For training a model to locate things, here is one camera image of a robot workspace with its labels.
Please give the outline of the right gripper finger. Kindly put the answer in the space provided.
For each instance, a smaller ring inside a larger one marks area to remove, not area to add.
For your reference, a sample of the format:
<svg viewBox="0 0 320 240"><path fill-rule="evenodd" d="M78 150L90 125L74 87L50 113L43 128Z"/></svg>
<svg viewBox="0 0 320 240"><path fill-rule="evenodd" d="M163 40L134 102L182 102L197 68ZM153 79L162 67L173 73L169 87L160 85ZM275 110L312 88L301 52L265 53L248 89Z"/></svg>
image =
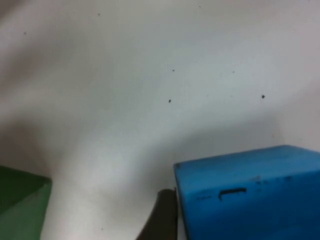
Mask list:
<svg viewBox="0 0 320 240"><path fill-rule="evenodd" d="M176 240L178 238L178 198L175 189L162 189L137 240Z"/></svg>

